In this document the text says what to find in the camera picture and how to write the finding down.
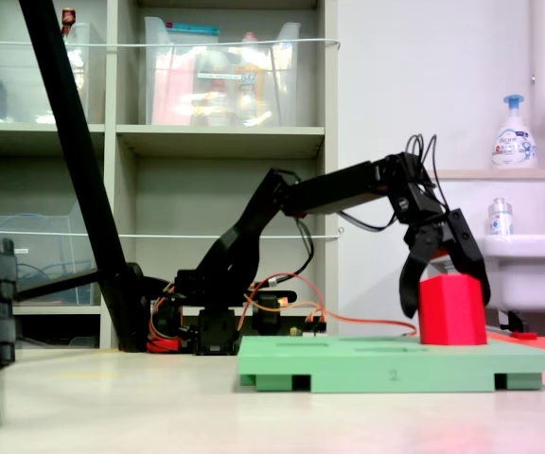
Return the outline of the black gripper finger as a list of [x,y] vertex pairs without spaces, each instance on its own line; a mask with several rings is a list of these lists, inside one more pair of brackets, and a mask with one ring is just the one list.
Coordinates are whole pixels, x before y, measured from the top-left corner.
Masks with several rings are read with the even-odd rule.
[[476,279],[482,291],[483,305],[487,306],[491,298],[491,288],[486,272],[483,255],[471,233],[466,218],[460,209],[447,213],[445,223],[450,231],[450,239],[443,242],[443,247],[454,268],[461,274]]
[[403,314],[412,319],[419,308],[419,285],[427,266],[439,246],[437,244],[414,244],[399,276],[399,299]]

